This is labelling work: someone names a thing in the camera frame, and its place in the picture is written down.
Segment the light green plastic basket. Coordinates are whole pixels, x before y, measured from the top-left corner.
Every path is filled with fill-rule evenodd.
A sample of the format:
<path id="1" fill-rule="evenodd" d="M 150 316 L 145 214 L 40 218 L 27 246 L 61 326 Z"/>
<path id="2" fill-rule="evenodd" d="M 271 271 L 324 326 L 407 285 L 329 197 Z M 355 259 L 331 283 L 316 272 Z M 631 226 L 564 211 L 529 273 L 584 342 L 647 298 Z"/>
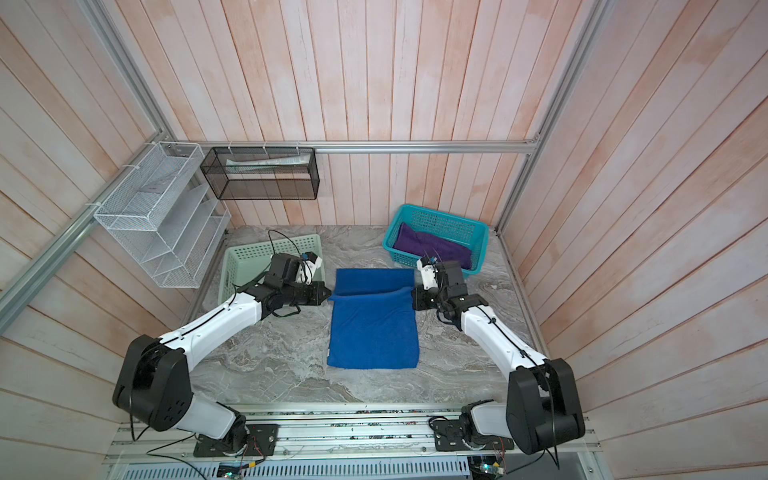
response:
<path id="1" fill-rule="evenodd" d="M 318 234 L 295 236 L 291 239 L 278 235 L 271 241 L 227 248 L 222 261 L 218 302 L 221 303 L 232 296 L 236 286 L 247 283 L 265 271 L 274 253 L 295 255 L 307 252 L 323 257 L 321 239 Z"/>

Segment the purple towel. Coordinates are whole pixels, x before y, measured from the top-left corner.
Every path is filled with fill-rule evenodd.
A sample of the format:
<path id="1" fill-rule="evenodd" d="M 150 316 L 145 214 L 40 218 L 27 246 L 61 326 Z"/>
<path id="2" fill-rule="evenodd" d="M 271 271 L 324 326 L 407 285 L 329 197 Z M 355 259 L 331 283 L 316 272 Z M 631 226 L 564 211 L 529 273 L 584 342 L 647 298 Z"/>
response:
<path id="1" fill-rule="evenodd" d="M 457 261 L 463 269 L 472 268 L 469 248 L 434 234 L 415 231 L 406 223 L 400 225 L 393 248 L 418 257 L 428 256 L 443 261 Z"/>

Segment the blue towel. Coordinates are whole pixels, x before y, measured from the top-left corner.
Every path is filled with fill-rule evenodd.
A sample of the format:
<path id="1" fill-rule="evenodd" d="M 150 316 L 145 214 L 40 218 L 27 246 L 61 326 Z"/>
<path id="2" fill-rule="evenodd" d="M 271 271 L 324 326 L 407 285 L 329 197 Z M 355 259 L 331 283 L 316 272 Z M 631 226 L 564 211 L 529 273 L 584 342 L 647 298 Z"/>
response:
<path id="1" fill-rule="evenodd" d="M 327 364 L 354 370 L 413 369 L 420 347 L 411 269 L 336 271 Z"/>

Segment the teal plastic basket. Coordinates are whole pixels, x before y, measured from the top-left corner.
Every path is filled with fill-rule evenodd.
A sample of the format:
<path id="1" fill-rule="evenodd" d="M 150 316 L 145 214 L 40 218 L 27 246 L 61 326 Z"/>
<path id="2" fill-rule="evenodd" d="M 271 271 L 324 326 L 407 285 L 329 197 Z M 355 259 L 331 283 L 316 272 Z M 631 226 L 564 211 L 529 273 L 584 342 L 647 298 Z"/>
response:
<path id="1" fill-rule="evenodd" d="M 396 263 L 415 267 L 417 260 L 424 254 L 430 257 L 438 257 L 438 255 L 426 246 L 416 253 L 397 247 L 396 243 L 403 225 L 414 233 L 429 234 L 466 248 L 469 251 L 470 261 L 468 267 L 464 267 L 463 260 L 460 261 L 464 274 L 475 275 L 481 271 L 489 239 L 489 228 L 482 222 L 415 205 L 401 206 L 386 231 L 382 246 Z"/>

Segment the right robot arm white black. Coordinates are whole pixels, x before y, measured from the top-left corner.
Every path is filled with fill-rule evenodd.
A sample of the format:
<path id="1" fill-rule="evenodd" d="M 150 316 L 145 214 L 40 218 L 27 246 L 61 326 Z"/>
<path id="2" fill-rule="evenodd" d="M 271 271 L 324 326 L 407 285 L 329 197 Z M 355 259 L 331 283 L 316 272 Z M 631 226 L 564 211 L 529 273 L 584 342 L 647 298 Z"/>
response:
<path id="1" fill-rule="evenodd" d="M 509 329 L 487 300 L 471 294 L 456 261 L 417 261 L 421 284 L 412 291 L 417 311 L 433 310 L 438 320 L 474 340 L 507 380 L 504 402 L 480 401 L 462 408 L 461 441 L 478 448 L 510 439 L 525 453 L 557 451 L 586 433 L 574 372 L 562 358 L 549 359 Z"/>

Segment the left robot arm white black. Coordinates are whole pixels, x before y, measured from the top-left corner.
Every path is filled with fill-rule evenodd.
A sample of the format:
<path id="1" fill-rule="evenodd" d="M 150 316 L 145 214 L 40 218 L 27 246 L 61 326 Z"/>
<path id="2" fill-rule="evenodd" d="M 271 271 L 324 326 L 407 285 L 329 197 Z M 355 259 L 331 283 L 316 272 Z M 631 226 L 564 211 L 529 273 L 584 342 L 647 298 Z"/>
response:
<path id="1" fill-rule="evenodd" d="M 188 431 L 227 440 L 237 450 L 246 434 L 244 417 L 218 402 L 197 397 L 190 373 L 213 350 L 284 307 L 296 313 L 318 306 L 331 290 L 314 278 L 323 260 L 313 252 L 276 253 L 265 271 L 235 289 L 222 304 L 193 322 L 153 338 L 141 335 L 127 350 L 113 404 L 160 432 Z"/>

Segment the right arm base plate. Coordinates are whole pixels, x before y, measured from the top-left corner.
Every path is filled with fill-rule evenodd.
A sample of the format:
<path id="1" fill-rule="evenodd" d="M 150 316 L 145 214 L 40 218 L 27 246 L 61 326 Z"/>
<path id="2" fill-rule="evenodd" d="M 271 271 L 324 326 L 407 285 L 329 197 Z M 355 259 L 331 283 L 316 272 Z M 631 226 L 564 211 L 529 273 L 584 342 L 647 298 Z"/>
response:
<path id="1" fill-rule="evenodd" d="M 468 420 L 451 420 L 444 416 L 434 416 L 428 419 L 427 425 L 433 433 L 434 446 L 438 452 L 475 450 L 505 452 L 514 448 L 512 439 L 475 433 L 470 428 Z"/>

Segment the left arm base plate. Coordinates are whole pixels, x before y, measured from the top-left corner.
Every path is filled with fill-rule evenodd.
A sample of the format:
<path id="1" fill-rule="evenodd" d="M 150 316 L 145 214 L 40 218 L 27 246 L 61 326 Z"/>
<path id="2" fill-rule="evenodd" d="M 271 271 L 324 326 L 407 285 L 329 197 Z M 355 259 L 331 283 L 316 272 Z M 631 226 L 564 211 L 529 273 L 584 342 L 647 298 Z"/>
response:
<path id="1" fill-rule="evenodd" d="M 193 456 L 210 458 L 220 456 L 269 457 L 274 454 L 278 438 L 277 424 L 237 424 L 222 439 L 200 435 Z"/>

